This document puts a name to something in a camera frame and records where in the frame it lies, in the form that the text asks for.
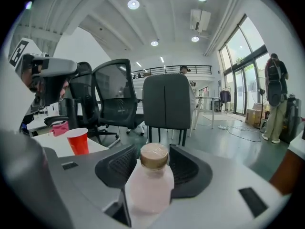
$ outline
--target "white cup rim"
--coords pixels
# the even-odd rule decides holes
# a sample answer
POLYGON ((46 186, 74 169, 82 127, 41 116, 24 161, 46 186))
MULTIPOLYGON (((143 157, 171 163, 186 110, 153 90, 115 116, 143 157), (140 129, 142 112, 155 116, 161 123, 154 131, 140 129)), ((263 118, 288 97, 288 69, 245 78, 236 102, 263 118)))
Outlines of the white cup rim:
POLYGON ((76 128, 76 129, 72 129, 72 130, 67 131, 65 133, 65 136, 67 138, 73 138, 73 137, 78 137, 78 136, 84 135, 87 132, 88 132, 87 128, 76 128))

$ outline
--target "black shirt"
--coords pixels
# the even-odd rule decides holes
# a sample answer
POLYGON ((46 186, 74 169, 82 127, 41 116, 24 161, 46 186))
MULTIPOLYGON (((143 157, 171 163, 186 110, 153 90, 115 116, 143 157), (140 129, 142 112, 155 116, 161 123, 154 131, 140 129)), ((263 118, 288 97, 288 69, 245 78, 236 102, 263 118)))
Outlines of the black shirt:
POLYGON ((284 64, 282 61, 280 61, 280 60, 276 60, 275 63, 276 63, 276 65, 277 65, 278 67, 280 67, 280 69, 281 69, 281 74, 282 74, 282 77, 281 77, 282 91, 283 91, 284 94, 287 94, 288 92, 287 92, 287 84, 286 84, 285 75, 286 75, 288 72, 287 72, 286 66, 285 66, 285 64, 284 64))

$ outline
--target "backpack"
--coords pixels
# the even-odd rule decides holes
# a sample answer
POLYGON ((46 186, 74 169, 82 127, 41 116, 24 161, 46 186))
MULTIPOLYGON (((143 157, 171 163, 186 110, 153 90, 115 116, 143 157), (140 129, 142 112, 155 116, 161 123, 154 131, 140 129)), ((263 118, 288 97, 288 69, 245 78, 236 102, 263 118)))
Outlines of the backpack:
POLYGON ((272 60, 271 64, 267 66, 268 75, 268 87, 267 97, 269 104, 273 107, 277 107, 284 100, 283 88, 282 88, 282 73, 279 66, 272 60))

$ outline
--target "white shoe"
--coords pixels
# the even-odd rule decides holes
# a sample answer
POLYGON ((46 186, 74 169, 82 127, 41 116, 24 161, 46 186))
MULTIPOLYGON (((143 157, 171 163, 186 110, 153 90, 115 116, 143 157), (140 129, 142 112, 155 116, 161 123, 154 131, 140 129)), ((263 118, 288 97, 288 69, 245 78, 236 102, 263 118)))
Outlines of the white shoe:
POLYGON ((265 139, 266 141, 268 141, 268 137, 265 136, 265 134, 262 134, 262 138, 265 139))
POLYGON ((271 142, 272 143, 280 143, 281 141, 280 141, 280 139, 277 139, 277 140, 272 140, 271 142))

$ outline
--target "khaki pants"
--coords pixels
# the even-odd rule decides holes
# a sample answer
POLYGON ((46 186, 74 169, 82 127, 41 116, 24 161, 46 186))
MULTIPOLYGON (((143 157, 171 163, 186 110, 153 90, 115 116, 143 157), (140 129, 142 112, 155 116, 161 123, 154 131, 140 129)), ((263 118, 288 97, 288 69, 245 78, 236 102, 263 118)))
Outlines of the khaki pants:
POLYGON ((267 121, 265 137, 277 141, 283 129, 283 120, 286 114, 287 100, 282 102, 277 107, 270 106, 270 115, 267 121))

